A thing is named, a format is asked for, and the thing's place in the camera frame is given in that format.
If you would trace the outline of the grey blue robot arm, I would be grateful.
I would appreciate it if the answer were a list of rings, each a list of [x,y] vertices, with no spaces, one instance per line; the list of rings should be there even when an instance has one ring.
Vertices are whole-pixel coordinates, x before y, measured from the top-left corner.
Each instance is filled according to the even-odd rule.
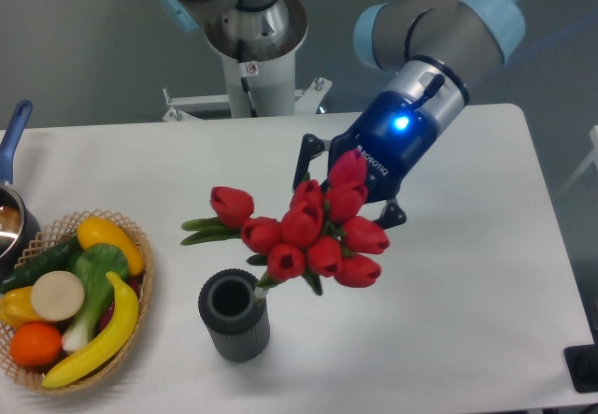
[[[295,53],[307,33],[298,0],[158,0],[183,31],[202,29],[222,60],[236,118],[293,115]],[[326,154],[336,164],[360,150],[368,201],[383,202],[378,225],[406,216],[401,183],[470,100],[473,87],[505,64],[525,34],[519,0],[407,0],[367,8],[353,29],[356,56],[392,80],[348,130],[303,137],[295,179]]]

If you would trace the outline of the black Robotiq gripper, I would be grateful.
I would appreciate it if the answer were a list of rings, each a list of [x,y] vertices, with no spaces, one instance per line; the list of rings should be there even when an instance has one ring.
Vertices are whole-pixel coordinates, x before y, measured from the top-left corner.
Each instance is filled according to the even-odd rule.
[[[397,194],[402,180],[468,102],[462,80],[437,61],[409,61],[349,129],[331,140],[305,134],[292,188],[305,179],[310,163],[329,151],[332,167],[348,150],[364,157],[369,203],[383,202],[374,223],[388,230],[406,223]]]

